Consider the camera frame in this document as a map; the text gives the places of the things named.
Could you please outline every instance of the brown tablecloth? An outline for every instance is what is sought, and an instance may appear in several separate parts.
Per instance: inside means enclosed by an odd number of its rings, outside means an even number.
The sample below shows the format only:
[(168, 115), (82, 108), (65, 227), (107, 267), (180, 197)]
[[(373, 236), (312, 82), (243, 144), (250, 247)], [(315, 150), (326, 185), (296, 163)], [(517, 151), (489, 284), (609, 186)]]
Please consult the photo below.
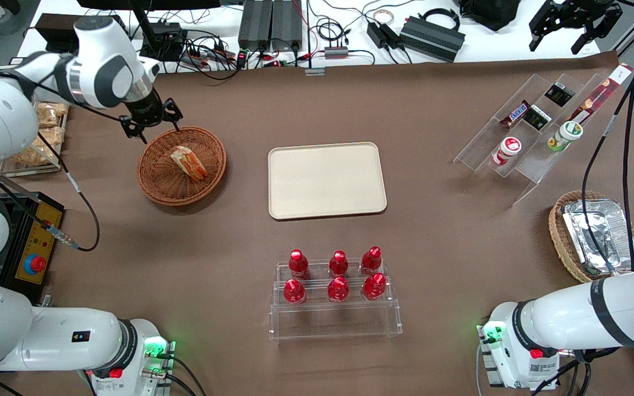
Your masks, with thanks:
[[(275, 68), (241, 72), (218, 87), (198, 74), (163, 75), (156, 87), (161, 97), (178, 102), (181, 124), (216, 133), (228, 153), (216, 191), (179, 210), (153, 205), (136, 185), (141, 142), (128, 140), (117, 123), (75, 109), (64, 157), (99, 214), (102, 239), (91, 253), (56, 249), (55, 302), (149, 319), (178, 341), (178, 356), (210, 396), (474, 395), (476, 323), (504, 301), (576, 283), (556, 257), (546, 219), (559, 196), (581, 187), (621, 95), (513, 208), (524, 180), (503, 179), (487, 168), (474, 175), (451, 160), (532, 73), (554, 81), (566, 72), (585, 81), (617, 62), (606, 53), (579, 60), (329, 68), (316, 78)], [(589, 182), (616, 200), (622, 198), (624, 124), (622, 115)], [(282, 222), (269, 216), (272, 148), (362, 141), (380, 150), (384, 213)], [(634, 124), (630, 176), (634, 222)], [(64, 203), (63, 229), (90, 245), (90, 214), (63, 174), (26, 185)], [(397, 287), (401, 336), (269, 341), (276, 261), (292, 248), (317, 259), (337, 249), (355, 256), (372, 245), (383, 249)], [(0, 378), (25, 396), (89, 393), (71, 372)], [(527, 394), (490, 389), (481, 378), (485, 394)], [(634, 351), (596, 361), (588, 394), (634, 394)]]

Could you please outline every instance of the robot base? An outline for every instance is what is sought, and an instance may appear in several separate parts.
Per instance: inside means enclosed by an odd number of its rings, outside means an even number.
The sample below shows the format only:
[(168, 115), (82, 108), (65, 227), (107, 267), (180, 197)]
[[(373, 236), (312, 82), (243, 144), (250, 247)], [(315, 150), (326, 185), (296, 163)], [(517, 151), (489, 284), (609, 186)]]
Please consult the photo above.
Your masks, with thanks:
[(90, 380), (97, 396), (169, 396), (170, 383), (166, 380), (141, 376), (143, 368), (164, 369), (172, 373), (173, 361), (148, 356), (153, 351), (174, 354), (174, 342), (161, 337), (153, 323), (145, 319), (132, 319), (131, 324), (138, 332), (138, 343), (131, 363), (124, 368), (120, 378), (97, 378)]
[[(559, 354), (549, 358), (533, 359), (530, 351), (518, 341), (513, 330), (513, 310), (518, 304), (505, 302), (491, 313), (490, 320), (478, 326), (478, 335), (482, 344), (486, 371), (491, 386), (500, 386), (494, 378), (495, 369), (506, 388), (530, 388), (531, 391), (544, 380), (550, 378), (559, 369)], [(486, 339), (495, 338), (495, 343), (483, 344)], [(544, 388), (551, 391), (556, 388), (556, 381)]]

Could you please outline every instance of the emergency stop button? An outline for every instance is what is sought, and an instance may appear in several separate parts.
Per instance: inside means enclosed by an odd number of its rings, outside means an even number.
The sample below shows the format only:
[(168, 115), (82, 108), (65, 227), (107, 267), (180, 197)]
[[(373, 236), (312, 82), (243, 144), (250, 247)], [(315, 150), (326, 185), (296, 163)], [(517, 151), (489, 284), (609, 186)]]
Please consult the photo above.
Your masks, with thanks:
[(530, 351), (530, 358), (541, 359), (544, 357), (544, 352), (541, 349), (533, 349)]
[(29, 254), (23, 262), (23, 269), (28, 275), (36, 275), (46, 269), (46, 259), (36, 253)]

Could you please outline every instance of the black bag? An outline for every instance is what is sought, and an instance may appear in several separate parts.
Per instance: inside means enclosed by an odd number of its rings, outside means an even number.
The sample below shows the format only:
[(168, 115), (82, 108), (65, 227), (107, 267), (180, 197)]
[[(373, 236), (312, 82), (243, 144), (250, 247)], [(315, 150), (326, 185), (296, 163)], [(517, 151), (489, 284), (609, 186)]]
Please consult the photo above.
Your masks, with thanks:
[(509, 24), (518, 13), (520, 0), (460, 0), (462, 17), (473, 18), (496, 31)]

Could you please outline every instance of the red button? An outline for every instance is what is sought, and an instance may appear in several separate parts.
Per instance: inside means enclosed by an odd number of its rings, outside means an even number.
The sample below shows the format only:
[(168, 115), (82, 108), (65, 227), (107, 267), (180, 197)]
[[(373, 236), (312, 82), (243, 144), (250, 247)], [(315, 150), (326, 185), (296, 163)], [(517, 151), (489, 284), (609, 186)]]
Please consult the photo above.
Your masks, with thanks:
[(45, 268), (46, 268), (45, 258), (41, 256), (37, 256), (31, 260), (31, 270), (33, 270), (33, 272), (41, 272), (45, 270)]

